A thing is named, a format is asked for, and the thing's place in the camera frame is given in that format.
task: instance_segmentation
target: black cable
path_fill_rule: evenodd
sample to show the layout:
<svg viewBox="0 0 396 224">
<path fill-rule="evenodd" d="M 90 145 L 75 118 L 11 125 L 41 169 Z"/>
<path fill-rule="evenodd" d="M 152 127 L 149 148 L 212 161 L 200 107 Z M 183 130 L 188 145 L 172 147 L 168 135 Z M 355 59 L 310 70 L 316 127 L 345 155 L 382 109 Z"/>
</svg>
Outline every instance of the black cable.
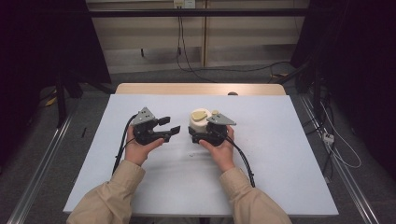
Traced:
<svg viewBox="0 0 396 224">
<path fill-rule="evenodd" d="M 316 118 L 312 118 L 311 120 L 308 120 L 304 123 L 301 124 L 301 126 L 305 127 L 306 125 L 308 125 L 310 122 L 314 121 Z"/>
<path fill-rule="evenodd" d="M 296 25 L 296 32 L 297 32 L 297 35 L 300 37 L 300 32 L 298 31 L 298 25 L 297 25 L 297 20 L 296 20 L 296 17 L 294 17 L 294 24 Z"/>
<path fill-rule="evenodd" d="M 339 36 L 340 36 L 340 34 L 342 32 L 342 29 L 343 29 L 343 26 L 344 26 L 344 22 L 345 22 L 345 18 L 346 18 L 347 11 L 348 11 L 348 7 L 349 7 L 349 3 L 350 3 L 350 0 L 347 0 L 346 6 L 345 6 L 344 11 L 342 13 L 343 15 L 341 16 L 341 18 L 338 19 L 338 20 L 341 20 L 341 21 L 338 22 L 339 25 L 337 27 L 337 32 L 336 32 L 337 34 L 335 35 L 335 39 L 332 42 L 334 47 L 338 43 L 338 38 L 339 38 Z"/>
<path fill-rule="evenodd" d="M 319 126 L 318 126 L 316 129 L 314 129 L 314 130 L 312 130 L 312 131 L 309 131 L 309 132 L 305 133 L 305 135 L 309 135 L 309 134 L 311 134 L 311 133 L 315 133 L 316 131 L 320 130 L 320 129 L 323 127 L 325 121 L 326 121 L 326 117 L 324 117 L 324 118 L 321 120 L 321 123 L 319 124 Z"/>
<path fill-rule="evenodd" d="M 326 110 L 327 109 L 330 110 L 331 120 L 329 120 L 329 122 L 332 123 L 331 134 L 334 136 L 334 127 L 333 127 L 334 126 L 334 113 L 332 112 L 332 107 L 331 107 L 331 94 L 330 94 L 330 92 L 328 91 L 326 96 L 324 98 L 322 98 L 322 99 L 324 100 L 324 102 L 323 102 L 324 108 Z M 327 149 L 325 143 L 323 141 L 322 141 L 322 143 L 323 143 L 324 148 Z M 322 174 L 324 175 L 324 173 L 326 172 L 326 169 L 327 169 L 327 165 L 330 162 L 330 166 L 331 166 L 330 179 L 332 179 L 332 174 L 333 174 L 333 166 L 332 166 L 332 162 L 331 162 L 331 156 L 332 156 L 332 154 L 334 152 L 334 148 L 335 148 L 335 136 L 334 136 L 334 141 L 332 142 L 331 148 L 332 148 L 332 150 L 330 150 L 330 152 L 328 152 L 327 159 L 326 159 L 325 164 L 324 164 L 324 166 L 323 166 L 323 168 L 321 170 Z"/>
<path fill-rule="evenodd" d="M 180 49 L 180 34 L 181 34 L 181 39 L 183 41 L 183 49 L 184 49 L 184 57 L 186 58 L 187 65 L 189 66 L 190 70 L 186 70 L 180 66 L 180 63 L 178 61 L 178 51 Z M 208 81 L 208 82 L 213 82 L 213 83 L 218 83 L 217 81 L 211 80 L 209 78 L 205 77 L 200 77 L 198 74 L 195 73 L 195 71 L 191 68 L 189 58 L 187 57 L 187 51 L 186 51 L 186 43 L 184 41 L 184 27 L 183 27 L 183 19 L 181 17 L 178 17 L 178 41 L 177 41 L 177 65 L 178 67 L 185 72 L 192 72 L 196 77 Z"/>
<path fill-rule="evenodd" d="M 242 161 L 244 162 L 245 166 L 247 167 L 247 174 L 248 174 L 248 178 L 250 180 L 250 185 L 251 185 L 251 187 L 256 188 L 256 184 L 254 183 L 254 177 L 253 177 L 254 174 L 253 174 L 253 172 L 250 169 L 250 165 L 248 163 L 248 159 L 245 156 L 245 154 L 242 151 L 242 149 L 239 148 L 239 146 L 237 146 L 236 143 L 233 141 L 233 139 L 231 137 L 229 137 L 228 135 L 224 136 L 223 134 L 221 134 L 221 133 L 219 133 L 217 131 L 213 131 L 213 132 L 218 134 L 220 137 L 224 138 L 224 140 L 226 140 L 227 142 L 231 143 L 231 145 L 233 145 L 234 147 L 236 147 L 236 149 L 239 152 L 239 155 L 241 155 Z"/>
<path fill-rule="evenodd" d="M 125 136 L 126 136 L 126 133 L 127 133 L 127 131 L 128 131 L 129 124 L 131 123 L 131 121 L 132 121 L 134 118 L 136 118 L 136 116 L 137 116 L 137 114 L 133 115 L 130 119 L 128 119 L 128 122 L 127 122 L 126 125 L 125 125 L 125 129 L 124 129 L 124 132 L 123 132 L 123 135 L 122 135 L 122 139 L 121 139 L 119 154 L 117 154 L 117 156 L 116 156 L 116 162 L 114 163 L 114 168 L 113 168 L 113 173 L 112 173 L 112 174 L 114 174 L 114 172 L 116 171 L 117 167 L 118 167 L 119 164 L 120 164 L 120 160 L 121 160 L 121 156 L 122 156 L 123 150 L 125 149 L 125 147 L 126 147 L 132 140 L 134 140 L 134 139 L 132 139 L 132 140 L 128 141 L 128 142 L 124 145 Z"/>
<path fill-rule="evenodd" d="M 178 60 L 178 55 L 179 55 L 179 51 L 180 51 L 180 38 L 182 39 L 183 42 L 183 49 L 184 49 L 184 55 L 187 61 L 187 65 L 189 66 L 190 70 L 187 70 L 185 68 L 182 68 L 180 66 L 180 62 Z M 270 68 L 271 69 L 271 79 L 273 76 L 272 73 L 272 67 L 274 65 L 277 64 L 281 64 L 281 63 L 290 63 L 290 62 L 277 62 L 277 63 L 272 63 L 270 65 L 266 65 L 264 67 L 260 67 L 260 68 L 253 68 L 253 69 L 247 69 L 247 70 L 239 70 L 239 69 L 226 69 L 226 68 L 200 68 L 200 69 L 192 69 L 190 62 L 189 62 L 189 58 L 187 57 L 187 53 L 186 53 L 186 44 L 184 41 L 184 27 L 183 27 L 183 19 L 181 17 L 178 17 L 178 41 L 177 41 L 177 66 L 180 68 L 180 70 L 185 71 L 185 72 L 193 72 L 198 78 L 201 78 L 205 81 L 210 81 L 210 82 L 214 82 L 217 83 L 214 80 L 208 79 L 208 78 L 204 78 L 204 77 L 200 77 L 198 76 L 195 72 L 199 72 L 199 71 L 225 71 L 225 72 L 254 72 L 254 71 L 260 71 L 266 68 Z"/>
<path fill-rule="evenodd" d="M 274 77 L 274 72 L 272 70 L 272 66 L 270 66 L 270 75 L 271 75 L 271 77 L 270 77 L 270 79 L 268 80 L 267 83 L 270 83 L 272 81 L 272 78 Z"/>
</svg>

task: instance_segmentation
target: person's hand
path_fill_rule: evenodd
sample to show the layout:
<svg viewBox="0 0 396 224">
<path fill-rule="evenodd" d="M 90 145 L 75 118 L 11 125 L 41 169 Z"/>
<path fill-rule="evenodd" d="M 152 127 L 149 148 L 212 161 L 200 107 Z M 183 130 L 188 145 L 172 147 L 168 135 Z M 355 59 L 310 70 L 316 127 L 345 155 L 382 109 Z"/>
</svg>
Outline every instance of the person's hand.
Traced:
<svg viewBox="0 0 396 224">
<path fill-rule="evenodd" d="M 233 129 L 230 125 L 227 125 L 227 131 L 227 135 L 233 139 Z M 223 173 L 235 167 L 233 164 L 233 145 L 227 140 L 224 140 L 218 147 L 214 147 L 205 140 L 200 140 L 199 144 L 209 150 L 213 160 Z"/>
<path fill-rule="evenodd" d="M 148 158 L 150 151 L 152 151 L 156 147 L 161 146 L 164 142 L 164 139 L 160 138 L 150 144 L 142 146 L 132 139 L 134 139 L 134 127 L 129 126 L 126 135 L 126 142 L 128 144 L 125 147 L 125 160 L 133 162 L 134 164 L 139 166 L 141 166 L 143 162 Z"/>
</svg>

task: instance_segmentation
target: power outlet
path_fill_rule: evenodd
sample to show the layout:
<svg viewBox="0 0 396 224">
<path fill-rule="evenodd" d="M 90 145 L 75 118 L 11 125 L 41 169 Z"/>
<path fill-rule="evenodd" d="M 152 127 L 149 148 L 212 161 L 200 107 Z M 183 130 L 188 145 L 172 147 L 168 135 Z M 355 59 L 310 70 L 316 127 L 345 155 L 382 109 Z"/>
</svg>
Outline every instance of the power outlet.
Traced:
<svg viewBox="0 0 396 224">
<path fill-rule="evenodd" d="M 334 142 L 334 135 L 329 133 L 324 133 L 322 139 L 325 143 L 331 145 Z"/>
<path fill-rule="evenodd" d="M 184 0 L 174 0 L 174 8 L 184 8 Z"/>
<path fill-rule="evenodd" d="M 184 0 L 184 8 L 195 8 L 195 0 Z"/>
</svg>

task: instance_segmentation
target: black curtain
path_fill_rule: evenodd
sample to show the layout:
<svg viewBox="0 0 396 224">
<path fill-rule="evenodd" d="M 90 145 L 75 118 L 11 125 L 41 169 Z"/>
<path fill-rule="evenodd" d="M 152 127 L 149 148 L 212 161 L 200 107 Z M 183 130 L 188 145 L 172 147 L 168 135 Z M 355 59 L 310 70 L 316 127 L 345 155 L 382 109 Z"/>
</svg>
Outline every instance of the black curtain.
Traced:
<svg viewBox="0 0 396 224">
<path fill-rule="evenodd" d="M 73 70 L 95 82 L 110 82 L 91 17 L 54 12 L 59 10 L 88 12 L 84 0 L 0 3 L 1 164 L 20 142 L 40 90 L 54 86 L 60 71 L 66 78 Z"/>
<path fill-rule="evenodd" d="M 320 78 L 373 157 L 396 178 L 396 8 L 389 1 L 345 0 L 340 4 L 347 11 L 338 14 L 341 20 L 332 47 L 319 55 L 324 59 Z M 321 18 L 304 22 L 292 57 L 295 66 L 309 58 L 329 24 Z"/>
</svg>

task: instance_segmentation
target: person's arm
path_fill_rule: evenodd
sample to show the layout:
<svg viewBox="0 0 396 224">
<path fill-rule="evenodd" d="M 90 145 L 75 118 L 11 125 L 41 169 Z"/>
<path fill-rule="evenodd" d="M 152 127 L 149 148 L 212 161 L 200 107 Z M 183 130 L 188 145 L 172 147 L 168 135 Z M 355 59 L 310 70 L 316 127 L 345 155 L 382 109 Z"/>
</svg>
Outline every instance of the person's arm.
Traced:
<svg viewBox="0 0 396 224">
<path fill-rule="evenodd" d="M 81 199 L 66 223 L 129 223 L 131 200 L 145 174 L 141 165 L 151 150 L 163 144 L 163 139 L 158 139 L 141 146 L 133 139 L 133 127 L 130 126 L 125 160 L 110 181 L 92 189 Z"/>
<path fill-rule="evenodd" d="M 233 139 L 233 129 L 227 126 L 228 136 Z M 213 147 L 205 140 L 199 142 L 209 150 L 223 174 L 220 183 L 230 199 L 233 220 L 236 224 L 291 223 L 288 215 L 267 194 L 250 185 L 248 177 L 233 163 L 233 145 L 224 141 Z"/>
</svg>

